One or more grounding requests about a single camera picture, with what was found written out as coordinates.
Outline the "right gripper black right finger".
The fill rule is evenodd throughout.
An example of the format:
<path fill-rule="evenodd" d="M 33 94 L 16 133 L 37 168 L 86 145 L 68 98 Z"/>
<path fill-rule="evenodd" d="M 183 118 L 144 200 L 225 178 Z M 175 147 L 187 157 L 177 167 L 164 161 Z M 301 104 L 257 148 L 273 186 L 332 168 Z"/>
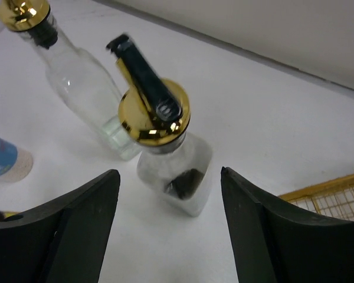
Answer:
<path fill-rule="evenodd" d="M 354 282 L 354 222 L 288 203 L 230 167 L 221 191 L 239 282 Z"/>

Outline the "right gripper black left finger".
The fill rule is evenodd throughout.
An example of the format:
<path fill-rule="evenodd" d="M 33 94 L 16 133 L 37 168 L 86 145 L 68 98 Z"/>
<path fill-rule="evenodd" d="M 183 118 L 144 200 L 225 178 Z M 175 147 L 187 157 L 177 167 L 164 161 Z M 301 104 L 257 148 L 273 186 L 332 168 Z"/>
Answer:
<path fill-rule="evenodd" d="M 0 221 L 0 282 L 98 282 L 119 188 L 111 169 Z"/>

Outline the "short glass cruet gold spout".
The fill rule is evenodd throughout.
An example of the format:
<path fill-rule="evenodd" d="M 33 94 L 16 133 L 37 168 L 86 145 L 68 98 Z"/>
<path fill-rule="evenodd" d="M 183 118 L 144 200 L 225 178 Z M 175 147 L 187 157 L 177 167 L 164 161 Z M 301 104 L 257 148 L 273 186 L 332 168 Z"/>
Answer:
<path fill-rule="evenodd" d="M 172 206 L 199 216 L 211 192 L 212 147 L 188 131 L 191 108 L 186 91 L 177 82 L 159 77 L 127 34 L 111 40 L 106 48 L 116 56 L 129 85 L 118 117 L 142 148 L 139 179 Z"/>

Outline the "tall glass cruet gold spout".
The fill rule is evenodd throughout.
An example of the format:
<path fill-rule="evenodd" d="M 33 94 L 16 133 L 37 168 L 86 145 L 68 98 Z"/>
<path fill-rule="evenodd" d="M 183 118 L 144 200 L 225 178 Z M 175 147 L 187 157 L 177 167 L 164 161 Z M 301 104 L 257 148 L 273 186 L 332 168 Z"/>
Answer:
<path fill-rule="evenodd" d="M 1 1 L 0 20 L 28 42 L 45 63 L 45 75 L 64 104 L 122 160 L 140 153 L 121 126 L 122 95 L 109 72 L 58 26 L 48 1 Z"/>

